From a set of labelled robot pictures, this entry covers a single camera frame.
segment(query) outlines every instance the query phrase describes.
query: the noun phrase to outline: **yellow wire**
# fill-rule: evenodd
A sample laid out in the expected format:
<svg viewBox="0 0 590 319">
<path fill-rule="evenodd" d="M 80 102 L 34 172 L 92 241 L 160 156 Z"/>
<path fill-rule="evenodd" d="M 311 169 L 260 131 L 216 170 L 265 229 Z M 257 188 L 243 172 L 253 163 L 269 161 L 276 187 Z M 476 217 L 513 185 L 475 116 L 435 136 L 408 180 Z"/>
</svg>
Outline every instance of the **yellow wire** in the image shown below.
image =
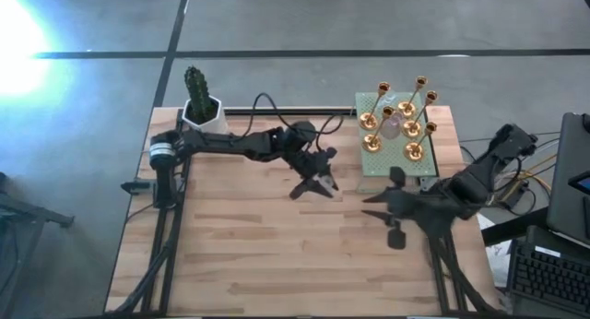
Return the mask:
<svg viewBox="0 0 590 319">
<path fill-rule="evenodd" d="M 550 157 L 548 157 L 548 158 L 546 158 L 546 159 L 542 160 L 541 162 L 539 162 L 539 163 L 538 163 L 538 164 L 536 164 L 535 166 L 533 166 L 533 167 L 531 167 L 531 168 L 527 169 L 526 171 L 532 171 L 534 168 L 536 168 L 536 167 L 538 167 L 538 166 L 542 165 L 543 163 L 545 163 L 545 162 L 547 162 L 547 161 L 549 161 L 549 160 L 551 160 L 551 159 L 553 159 L 553 158 L 555 158 L 555 157 L 557 157 L 557 153 L 555 153 L 555 154 L 553 154 L 552 156 L 550 156 Z"/>
<path fill-rule="evenodd" d="M 531 172 L 529 172 L 529 171 L 530 171 L 530 169 L 529 169 L 528 171 L 521 171 L 521 173 L 522 173 L 522 174 L 524 174 L 524 175 L 525 175 L 525 176 L 527 176 L 527 177 L 532 177 L 532 178 L 534 178 L 534 179 L 535 179 L 535 180 L 537 180 L 539 183 L 541 183 L 541 185 L 542 185 L 542 186 L 544 186 L 544 187 L 545 187 L 545 188 L 546 188 L 548 191 L 551 191 L 551 187 L 549 186 L 549 184 L 547 184 L 547 182 L 543 181 L 543 180 L 542 180 L 540 177 L 538 177 L 538 176 L 536 176 L 536 175 L 532 174 L 532 173 L 531 173 Z M 504 175 L 504 178 L 505 178 L 505 177 L 507 177 L 507 176 L 512 176 L 512 175 L 514 175 L 514 174 L 516 174 L 516 172 L 515 172 L 515 171 L 513 171 L 513 172 L 509 172 L 509 173 L 507 173 L 506 175 Z M 518 178 L 518 181 L 522 181 L 524 178 L 525 178 L 525 177 L 519 177 L 519 178 Z M 508 196 L 510 196 L 510 195 L 511 195 L 511 194 L 512 194 L 514 191 L 516 191 L 516 188 L 518 188 L 518 186 L 520 185 L 520 183 L 521 183 L 521 182 L 516 182 L 516 183 L 514 183 L 513 187 L 512 187 L 512 188 L 510 188 L 510 191 L 509 191 L 509 192 L 508 192 L 508 193 L 507 193 L 507 194 L 506 194 L 506 195 L 505 195 L 505 196 L 504 196 L 504 197 L 503 197 L 501 200 L 505 200 L 505 199 L 506 199 L 506 198 L 508 198 Z"/>
</svg>

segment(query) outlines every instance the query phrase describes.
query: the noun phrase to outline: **wooden table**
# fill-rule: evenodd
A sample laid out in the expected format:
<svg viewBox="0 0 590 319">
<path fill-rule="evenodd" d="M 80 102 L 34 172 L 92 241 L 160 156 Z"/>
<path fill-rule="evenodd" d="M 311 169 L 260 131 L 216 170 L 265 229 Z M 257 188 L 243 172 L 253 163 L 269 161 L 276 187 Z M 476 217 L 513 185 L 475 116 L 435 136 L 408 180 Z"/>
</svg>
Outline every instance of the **wooden table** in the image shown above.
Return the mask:
<svg viewBox="0 0 590 319">
<path fill-rule="evenodd" d="M 173 129 L 176 108 L 154 111 L 150 136 Z M 449 107 L 429 107 L 441 177 L 463 168 Z M 319 128 L 324 117 L 309 119 Z M 230 130 L 241 134 L 248 117 L 228 117 Z M 255 118 L 253 131 L 280 125 L 276 117 Z M 387 247 L 387 228 L 362 209 L 355 192 L 360 178 L 360 145 L 354 118 L 323 147 L 338 150 L 332 171 L 341 193 L 334 199 L 305 194 L 288 198 L 298 175 L 282 160 L 257 163 L 243 157 L 193 156 L 184 205 L 181 238 L 174 268 L 168 315 L 404 315 L 440 312 L 435 282 L 424 249 L 425 236 L 413 221 L 404 221 L 407 248 Z M 139 177 L 155 178 L 144 154 Z M 136 196 L 130 212 L 149 204 Z M 107 310 L 116 308 L 148 266 L 156 210 L 135 216 L 125 227 Z M 476 289 L 498 306 L 488 259 L 475 219 L 453 228 L 459 264 Z M 159 298 L 161 278 L 155 298 Z M 454 302 L 451 281 L 449 298 Z"/>
</svg>

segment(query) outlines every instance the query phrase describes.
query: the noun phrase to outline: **potted cactus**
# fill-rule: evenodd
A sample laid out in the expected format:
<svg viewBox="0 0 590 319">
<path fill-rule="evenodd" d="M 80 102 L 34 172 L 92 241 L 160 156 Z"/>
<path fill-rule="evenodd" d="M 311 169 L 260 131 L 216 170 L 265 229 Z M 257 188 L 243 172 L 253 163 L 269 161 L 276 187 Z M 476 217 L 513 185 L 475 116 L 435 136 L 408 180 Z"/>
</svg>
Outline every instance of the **potted cactus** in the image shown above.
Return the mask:
<svg viewBox="0 0 590 319">
<path fill-rule="evenodd" d="M 184 73 L 189 100 L 184 104 L 183 120 L 194 130 L 224 134 L 228 132 L 221 101 L 209 95 L 203 73 L 189 66 Z"/>
</svg>

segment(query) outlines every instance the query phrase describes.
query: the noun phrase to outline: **green platform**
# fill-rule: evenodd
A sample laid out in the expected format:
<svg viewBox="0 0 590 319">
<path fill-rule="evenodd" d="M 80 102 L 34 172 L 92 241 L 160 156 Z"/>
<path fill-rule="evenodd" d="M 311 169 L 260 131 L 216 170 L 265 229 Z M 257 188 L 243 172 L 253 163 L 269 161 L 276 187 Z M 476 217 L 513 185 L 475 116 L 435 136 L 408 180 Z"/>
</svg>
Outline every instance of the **green platform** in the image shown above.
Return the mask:
<svg viewBox="0 0 590 319">
<path fill-rule="evenodd" d="M 396 92 L 396 97 L 391 103 L 384 104 L 386 97 L 382 98 L 375 116 L 377 120 L 381 122 L 381 110 L 384 105 L 389 105 L 397 109 L 397 104 L 402 101 L 408 101 L 411 93 L 409 92 Z M 377 93 L 357 93 L 355 95 L 355 103 L 357 107 L 357 115 L 361 115 L 364 112 L 370 112 L 372 105 L 377 99 Z M 413 101 L 416 106 L 417 112 L 422 109 L 422 98 L 417 95 Z M 420 116 L 419 123 L 422 125 L 422 129 L 426 124 L 426 117 L 424 114 Z M 371 178 L 387 178 L 389 177 L 389 168 L 392 166 L 401 167 L 408 177 L 435 177 L 436 164 L 434 162 L 434 156 L 432 154 L 431 139 L 425 138 L 422 142 L 424 149 L 424 158 L 417 162 L 412 162 L 404 156 L 403 149 L 408 141 L 417 141 L 418 138 L 409 139 L 400 134 L 395 139 L 385 139 L 381 136 L 383 142 L 383 148 L 376 152 L 370 153 L 366 151 L 360 143 L 367 134 L 374 133 L 374 130 L 367 131 L 359 126 L 359 149 L 360 149 L 360 160 L 362 164 L 363 180 L 359 184 L 358 191 L 362 193 L 372 193 L 376 191 L 382 191 L 383 187 L 381 183 L 372 182 Z"/>
</svg>

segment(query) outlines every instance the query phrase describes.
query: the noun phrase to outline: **computer monitor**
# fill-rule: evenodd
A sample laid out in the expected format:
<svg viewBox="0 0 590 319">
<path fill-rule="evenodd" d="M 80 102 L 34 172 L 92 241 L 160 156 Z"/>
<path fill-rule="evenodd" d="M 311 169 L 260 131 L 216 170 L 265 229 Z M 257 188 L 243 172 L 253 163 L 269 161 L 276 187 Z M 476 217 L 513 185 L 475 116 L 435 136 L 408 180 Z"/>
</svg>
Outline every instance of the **computer monitor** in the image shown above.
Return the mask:
<svg viewBox="0 0 590 319">
<path fill-rule="evenodd" d="M 551 186 L 547 224 L 552 231 L 584 244 L 584 205 L 590 196 L 590 132 L 583 116 L 567 112 L 561 122 L 560 145 Z"/>
</svg>

